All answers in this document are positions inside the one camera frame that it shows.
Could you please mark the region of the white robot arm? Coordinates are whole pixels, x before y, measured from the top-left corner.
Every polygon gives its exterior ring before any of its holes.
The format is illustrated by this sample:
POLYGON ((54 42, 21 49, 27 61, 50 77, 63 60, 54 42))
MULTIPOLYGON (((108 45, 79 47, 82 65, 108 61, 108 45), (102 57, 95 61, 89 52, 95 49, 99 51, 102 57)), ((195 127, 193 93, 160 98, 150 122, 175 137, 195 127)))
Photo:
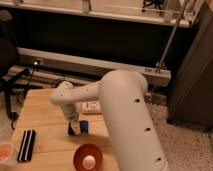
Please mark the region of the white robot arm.
POLYGON ((72 122, 78 118, 76 103, 97 100, 120 171, 171 171, 145 103, 147 89, 142 74, 114 70, 77 88, 64 81, 53 90, 50 101, 72 122))

